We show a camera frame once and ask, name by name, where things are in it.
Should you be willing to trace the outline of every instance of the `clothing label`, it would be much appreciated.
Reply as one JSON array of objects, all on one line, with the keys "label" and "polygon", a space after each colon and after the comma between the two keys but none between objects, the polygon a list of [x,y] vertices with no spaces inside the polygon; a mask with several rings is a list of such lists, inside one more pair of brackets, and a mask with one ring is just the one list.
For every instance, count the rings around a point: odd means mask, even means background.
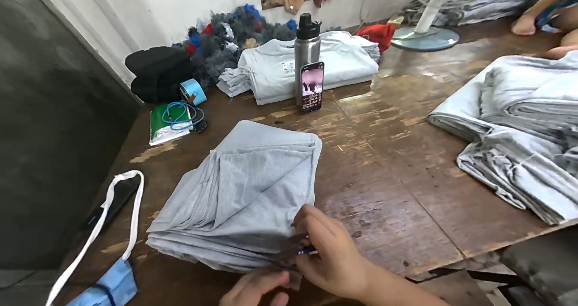
[{"label": "clothing label", "polygon": [[295,73],[295,62],[281,62],[285,74]]}]

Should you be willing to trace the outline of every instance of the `stainless steel water bottle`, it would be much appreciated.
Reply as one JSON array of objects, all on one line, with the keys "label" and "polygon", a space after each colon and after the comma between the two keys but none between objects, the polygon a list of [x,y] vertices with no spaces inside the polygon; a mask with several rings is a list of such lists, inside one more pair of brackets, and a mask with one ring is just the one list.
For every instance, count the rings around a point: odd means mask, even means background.
[{"label": "stainless steel water bottle", "polygon": [[301,68],[319,61],[322,40],[319,37],[321,22],[313,22],[310,13],[301,14],[295,39],[295,99],[303,105]]}]

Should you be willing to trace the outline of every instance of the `light blue tape roll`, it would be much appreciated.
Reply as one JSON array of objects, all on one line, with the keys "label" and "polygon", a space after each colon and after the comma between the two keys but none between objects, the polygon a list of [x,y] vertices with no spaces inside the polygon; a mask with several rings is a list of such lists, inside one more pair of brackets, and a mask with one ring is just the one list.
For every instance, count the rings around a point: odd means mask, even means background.
[{"label": "light blue tape roll", "polygon": [[181,83],[181,92],[185,96],[185,100],[188,100],[191,96],[195,96],[195,99],[192,101],[192,104],[195,106],[207,100],[205,91],[203,91],[203,88],[200,87],[199,83],[195,79],[190,79]]}]

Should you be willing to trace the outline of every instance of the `worn table surface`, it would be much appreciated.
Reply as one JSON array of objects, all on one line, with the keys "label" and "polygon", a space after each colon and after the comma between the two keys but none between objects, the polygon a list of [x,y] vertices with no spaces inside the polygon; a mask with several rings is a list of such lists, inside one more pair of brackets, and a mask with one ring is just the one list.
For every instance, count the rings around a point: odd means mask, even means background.
[{"label": "worn table surface", "polygon": [[[495,58],[544,51],[560,40],[544,33],[512,35],[510,22],[460,28],[460,44],[445,51],[390,48],[371,83],[324,92],[322,109],[306,115],[293,100],[257,106],[249,93],[229,99],[215,89],[201,106],[209,122],[204,133],[149,147],[145,106],[98,197],[104,199],[115,174],[139,169],[145,175],[139,238],[130,258],[139,292],[130,304],[214,305],[238,279],[165,256],[144,241],[181,176],[198,167],[240,120],[317,134],[323,148],[315,205],[343,221],[367,257],[396,273],[421,273],[556,230],[458,169],[455,158],[466,142],[427,123],[431,110]],[[120,257],[131,211],[125,207],[93,243],[71,281],[97,280]],[[61,302],[82,289],[66,288]],[[291,304],[332,298],[305,282]]]}]

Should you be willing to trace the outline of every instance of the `blue face mask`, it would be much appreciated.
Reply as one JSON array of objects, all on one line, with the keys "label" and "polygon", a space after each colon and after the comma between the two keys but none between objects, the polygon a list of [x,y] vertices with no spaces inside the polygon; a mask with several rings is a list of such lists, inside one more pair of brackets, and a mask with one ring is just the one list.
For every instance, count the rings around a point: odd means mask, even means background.
[{"label": "blue face mask", "polygon": [[108,191],[106,192],[106,200],[101,206],[103,208],[101,217],[98,219],[96,226],[92,230],[89,240],[86,242],[86,244],[84,244],[82,251],[80,251],[72,264],[66,270],[64,270],[62,275],[54,283],[54,286],[48,295],[46,306],[52,306],[54,299],[56,299],[56,296],[67,282],[68,278],[70,278],[71,274],[76,269],[76,266],[78,266],[80,263],[82,257],[89,249],[90,244],[94,242],[100,233],[114,198],[114,186],[122,180],[129,179],[137,175],[141,177],[141,184],[136,191],[135,204],[132,209],[131,235],[126,251],[124,252],[123,256],[121,256],[121,258],[116,261],[116,263],[109,269],[109,271],[107,271],[105,275],[103,275],[98,280],[96,285],[85,290],[82,294],[69,302],[68,306],[123,306],[136,294],[135,278],[132,274],[131,265],[128,263],[128,257],[131,255],[131,251],[136,243],[139,209],[141,207],[141,198],[145,185],[145,177],[138,170],[130,170],[124,174],[114,177],[108,188]]}]

